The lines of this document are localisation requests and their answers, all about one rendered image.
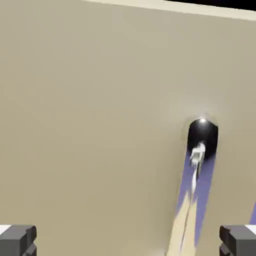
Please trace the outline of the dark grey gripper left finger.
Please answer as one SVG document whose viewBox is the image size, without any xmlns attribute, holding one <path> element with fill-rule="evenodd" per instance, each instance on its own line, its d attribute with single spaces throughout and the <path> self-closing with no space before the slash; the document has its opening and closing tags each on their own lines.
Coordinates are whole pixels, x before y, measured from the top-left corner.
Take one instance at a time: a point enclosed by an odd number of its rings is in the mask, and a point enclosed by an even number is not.
<svg viewBox="0 0 256 256">
<path fill-rule="evenodd" d="M 0 256 L 37 256 L 34 225 L 0 224 Z"/>
</svg>

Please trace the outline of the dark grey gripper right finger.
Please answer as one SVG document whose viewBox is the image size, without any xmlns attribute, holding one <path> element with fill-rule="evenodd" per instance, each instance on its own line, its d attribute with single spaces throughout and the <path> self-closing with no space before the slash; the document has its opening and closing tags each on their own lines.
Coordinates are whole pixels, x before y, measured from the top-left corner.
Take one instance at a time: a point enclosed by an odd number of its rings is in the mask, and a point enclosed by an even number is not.
<svg viewBox="0 0 256 256">
<path fill-rule="evenodd" d="M 221 225 L 219 256 L 256 256 L 256 225 Z"/>
</svg>

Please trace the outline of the beige cabinet door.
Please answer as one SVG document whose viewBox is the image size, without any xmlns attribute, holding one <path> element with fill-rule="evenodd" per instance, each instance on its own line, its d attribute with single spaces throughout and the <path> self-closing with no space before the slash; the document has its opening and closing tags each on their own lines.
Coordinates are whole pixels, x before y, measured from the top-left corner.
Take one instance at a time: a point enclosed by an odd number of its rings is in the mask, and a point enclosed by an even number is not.
<svg viewBox="0 0 256 256">
<path fill-rule="evenodd" d="M 0 224 L 38 256 L 165 256 L 190 123 L 218 125 L 196 256 L 256 202 L 256 21 L 0 0 Z"/>
</svg>

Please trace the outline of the beige painted cabinet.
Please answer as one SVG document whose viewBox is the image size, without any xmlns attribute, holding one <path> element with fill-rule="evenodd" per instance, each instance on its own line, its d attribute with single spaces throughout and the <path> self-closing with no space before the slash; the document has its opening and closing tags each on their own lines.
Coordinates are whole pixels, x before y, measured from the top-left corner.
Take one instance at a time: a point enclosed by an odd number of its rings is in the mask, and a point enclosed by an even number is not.
<svg viewBox="0 0 256 256">
<path fill-rule="evenodd" d="M 82 0 L 83 2 L 136 7 L 256 22 L 256 11 L 167 0 Z"/>
</svg>

